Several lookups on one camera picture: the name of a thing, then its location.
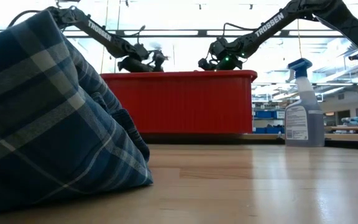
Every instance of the red bin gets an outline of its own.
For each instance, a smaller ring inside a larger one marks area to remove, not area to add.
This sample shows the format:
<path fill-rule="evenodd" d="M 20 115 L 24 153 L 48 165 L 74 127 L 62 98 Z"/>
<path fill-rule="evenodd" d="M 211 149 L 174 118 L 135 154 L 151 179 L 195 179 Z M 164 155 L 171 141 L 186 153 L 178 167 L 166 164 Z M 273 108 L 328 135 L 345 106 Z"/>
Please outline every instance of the red bin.
<path fill-rule="evenodd" d="M 104 81 L 140 133 L 252 133 L 251 70 L 112 73 Z"/>

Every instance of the wooden tabletop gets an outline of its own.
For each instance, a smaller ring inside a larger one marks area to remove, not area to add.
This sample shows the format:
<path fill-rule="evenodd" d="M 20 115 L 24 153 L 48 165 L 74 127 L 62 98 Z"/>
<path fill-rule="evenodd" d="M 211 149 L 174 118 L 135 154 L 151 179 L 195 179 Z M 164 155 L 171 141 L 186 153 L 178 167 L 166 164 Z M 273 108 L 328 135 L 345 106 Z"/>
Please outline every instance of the wooden tabletop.
<path fill-rule="evenodd" d="M 331 131 L 331 130 L 358 131 L 358 126 L 326 126 L 324 128 L 326 131 Z"/>
<path fill-rule="evenodd" d="M 0 223 L 358 223 L 358 150 L 151 147 L 153 186 L 0 214 Z"/>
<path fill-rule="evenodd" d="M 241 139 L 250 140 L 273 140 L 278 137 L 278 134 L 243 134 L 239 136 Z M 358 141 L 358 134 L 325 134 L 325 137 L 332 140 L 344 141 Z"/>

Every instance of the cable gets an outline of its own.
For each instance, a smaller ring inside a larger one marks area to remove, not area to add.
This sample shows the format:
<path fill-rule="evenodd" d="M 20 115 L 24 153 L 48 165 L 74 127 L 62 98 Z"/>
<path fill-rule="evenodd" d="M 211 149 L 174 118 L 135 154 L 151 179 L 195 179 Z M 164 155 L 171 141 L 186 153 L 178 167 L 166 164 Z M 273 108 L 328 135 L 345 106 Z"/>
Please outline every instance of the cable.
<path fill-rule="evenodd" d="M 58 9 L 60 9 L 60 8 L 61 8 L 61 6 L 60 6 L 60 0 L 55 0 L 55 2 L 56 2 L 56 7 L 57 7 Z"/>
<path fill-rule="evenodd" d="M 241 29 L 241 30 L 248 30 L 248 31 L 254 31 L 255 30 L 255 29 L 251 29 L 251 28 L 245 28 L 245 27 L 237 26 L 237 25 L 231 24 L 230 22 L 225 22 L 224 25 L 223 25 L 222 37 L 224 37 L 224 31 L 226 30 L 226 25 L 233 26 L 233 27 Z"/>
<path fill-rule="evenodd" d="M 11 23 L 9 23 L 9 25 L 7 26 L 8 28 L 13 26 L 15 24 L 15 22 L 22 17 L 23 15 L 27 14 L 27 13 L 38 13 L 40 12 L 40 10 L 26 10 L 21 12 L 19 15 L 17 15 L 15 18 L 13 18 L 13 20 L 11 21 Z"/>
<path fill-rule="evenodd" d="M 208 55 L 209 55 L 209 50 L 208 50 L 208 52 L 206 53 L 205 59 L 208 58 Z"/>
<path fill-rule="evenodd" d="M 104 24 L 107 25 L 107 21 L 108 21 L 108 17 L 109 17 L 109 1 L 107 1 L 106 3 L 106 18 L 104 20 Z M 103 71 L 103 65 L 104 65 L 104 53 L 106 51 L 106 48 L 103 47 L 103 51 L 102 51 L 102 63 L 101 63 L 101 68 L 100 68 L 100 73 Z"/>
<path fill-rule="evenodd" d="M 302 47 L 301 47 L 301 32 L 299 30 L 299 19 L 298 19 L 298 41 L 299 41 L 299 53 L 301 54 L 301 58 L 302 57 Z"/>
<path fill-rule="evenodd" d="M 139 44 L 140 32 L 142 32 L 144 29 L 146 29 L 146 25 L 143 25 L 143 26 L 139 29 L 139 31 L 137 31 L 136 33 L 131 34 L 131 35 L 128 35 L 128 37 L 132 37 L 132 36 L 137 35 L 137 43 Z"/>

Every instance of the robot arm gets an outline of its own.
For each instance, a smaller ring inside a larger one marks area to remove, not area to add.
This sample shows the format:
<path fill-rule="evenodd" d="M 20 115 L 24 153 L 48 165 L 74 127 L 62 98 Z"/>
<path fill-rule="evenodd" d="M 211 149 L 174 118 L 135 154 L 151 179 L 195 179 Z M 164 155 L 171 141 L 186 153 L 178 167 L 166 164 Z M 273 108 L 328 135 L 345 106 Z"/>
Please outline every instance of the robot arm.
<path fill-rule="evenodd" d="M 283 9 L 250 34 L 228 43 L 219 37 L 209 46 L 208 52 L 216 57 L 217 64 L 202 58 L 198 65 L 204 70 L 242 69 L 241 58 L 249 58 L 259 46 L 295 19 L 320 21 L 338 30 L 358 46 L 358 19 L 348 10 L 342 0 L 291 0 Z"/>
<path fill-rule="evenodd" d="M 148 51 L 144 48 L 143 44 L 132 45 L 122 37 L 110 34 L 105 26 L 100 26 L 90 15 L 86 15 L 83 11 L 77 7 L 72 6 L 68 9 L 60 9 L 57 7 L 48 7 L 46 11 L 51 13 L 56 25 L 59 29 L 65 29 L 69 26 L 76 26 L 90 37 L 98 41 L 105 46 L 106 50 L 115 58 L 121 58 L 127 56 L 123 61 L 118 63 L 119 69 L 125 69 L 129 72 L 163 72 L 161 64 L 164 60 L 159 60 L 159 64 L 154 67 L 143 64 L 143 60 L 147 60 L 149 55 L 153 51 Z M 8 27 L 13 26 L 15 21 L 30 12 L 39 12 L 37 10 L 28 10 L 17 15 Z"/>

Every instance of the blue spray nozzle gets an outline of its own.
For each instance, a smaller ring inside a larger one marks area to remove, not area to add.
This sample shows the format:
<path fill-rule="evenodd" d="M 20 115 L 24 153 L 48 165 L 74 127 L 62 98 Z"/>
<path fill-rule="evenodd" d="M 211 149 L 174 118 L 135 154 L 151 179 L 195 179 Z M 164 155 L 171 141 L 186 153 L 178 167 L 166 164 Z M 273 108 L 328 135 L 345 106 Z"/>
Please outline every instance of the blue spray nozzle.
<path fill-rule="evenodd" d="M 307 69 L 313 65 L 308 59 L 301 58 L 288 64 L 288 68 L 295 71 L 295 78 L 307 77 Z"/>

